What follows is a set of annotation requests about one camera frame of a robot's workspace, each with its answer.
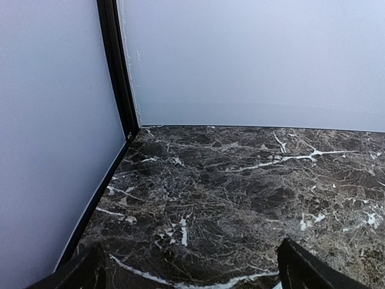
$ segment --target peeling wall edge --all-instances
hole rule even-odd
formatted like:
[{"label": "peeling wall edge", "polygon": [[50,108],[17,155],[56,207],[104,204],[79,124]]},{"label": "peeling wall edge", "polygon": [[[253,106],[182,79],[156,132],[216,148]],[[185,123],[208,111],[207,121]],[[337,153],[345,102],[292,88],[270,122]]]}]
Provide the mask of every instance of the peeling wall edge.
[{"label": "peeling wall edge", "polygon": [[143,125],[143,121],[142,121],[142,117],[141,117],[140,106],[139,106],[139,103],[137,101],[137,94],[136,94],[136,90],[135,90],[135,86],[136,86],[135,80],[134,80],[134,77],[132,76],[132,72],[131,72],[131,57],[128,54],[128,44],[127,44],[128,38],[126,35],[126,30],[125,30],[125,25],[126,25],[125,4],[124,4],[125,0],[116,0],[116,1],[118,4],[117,6],[118,6],[119,25],[120,25],[120,31],[121,31],[121,38],[123,40],[123,50],[125,52],[126,68],[127,68],[127,72],[128,72],[129,81],[130,81],[131,94],[132,94],[132,99],[134,102],[135,113],[137,115],[139,128],[141,128]]}]

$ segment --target black corner trim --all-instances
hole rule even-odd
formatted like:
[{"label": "black corner trim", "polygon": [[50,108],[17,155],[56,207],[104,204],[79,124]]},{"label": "black corner trim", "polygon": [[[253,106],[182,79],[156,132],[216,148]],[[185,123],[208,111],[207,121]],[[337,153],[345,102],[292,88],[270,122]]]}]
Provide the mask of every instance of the black corner trim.
[{"label": "black corner trim", "polygon": [[126,138],[135,137],[139,131],[132,99],[116,0],[97,0],[109,75]]},{"label": "black corner trim", "polygon": [[131,87],[126,68],[125,53],[123,50],[122,36],[120,34],[119,16],[116,0],[97,0],[99,10],[100,27],[103,35],[104,49],[108,63],[109,75],[119,111],[120,121],[126,138],[126,144],[112,164],[105,179],[94,194],[82,219],[76,227],[57,269],[65,265],[73,256],[73,253],[81,239],[81,236],[91,219],[108,183],[110,182],[118,165],[127,153],[131,141],[139,131],[139,124],[135,113]]}]

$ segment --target black marble surface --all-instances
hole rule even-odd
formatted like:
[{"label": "black marble surface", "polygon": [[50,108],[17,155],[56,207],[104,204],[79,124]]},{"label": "black marble surface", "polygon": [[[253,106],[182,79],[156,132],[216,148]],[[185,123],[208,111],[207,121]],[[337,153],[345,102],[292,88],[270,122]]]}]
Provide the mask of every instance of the black marble surface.
[{"label": "black marble surface", "polygon": [[143,128],[78,250],[102,243],[110,288],[272,288],[288,236],[385,288],[384,150],[368,132]]}]

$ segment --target floor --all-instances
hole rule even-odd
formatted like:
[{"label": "floor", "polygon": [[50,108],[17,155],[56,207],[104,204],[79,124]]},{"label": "floor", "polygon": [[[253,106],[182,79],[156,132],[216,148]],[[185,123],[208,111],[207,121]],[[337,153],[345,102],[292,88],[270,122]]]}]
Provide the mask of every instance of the floor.
[{"label": "floor", "polygon": [[78,246],[100,241],[110,288],[269,288],[291,237],[385,288],[385,134],[143,128]]}]

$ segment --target white panel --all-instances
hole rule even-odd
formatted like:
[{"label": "white panel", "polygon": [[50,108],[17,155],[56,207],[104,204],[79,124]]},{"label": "white panel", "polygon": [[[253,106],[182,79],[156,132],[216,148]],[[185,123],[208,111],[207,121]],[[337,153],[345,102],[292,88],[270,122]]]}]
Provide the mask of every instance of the white panel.
[{"label": "white panel", "polygon": [[52,273],[125,143],[94,0],[0,9],[0,287]]},{"label": "white panel", "polygon": [[384,1],[119,3],[144,125],[385,131]]}]

